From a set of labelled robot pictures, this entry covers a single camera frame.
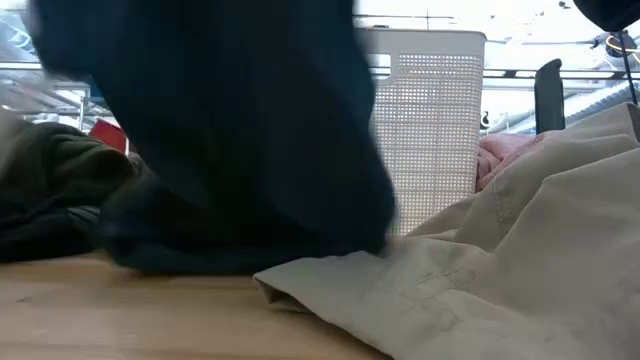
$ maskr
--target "wooden table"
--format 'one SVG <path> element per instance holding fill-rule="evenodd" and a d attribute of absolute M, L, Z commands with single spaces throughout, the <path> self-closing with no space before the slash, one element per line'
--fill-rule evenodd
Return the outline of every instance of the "wooden table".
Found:
<path fill-rule="evenodd" d="M 0 359 L 379 359 L 245 278 L 145 278 L 97 258 L 0 267 Z"/>

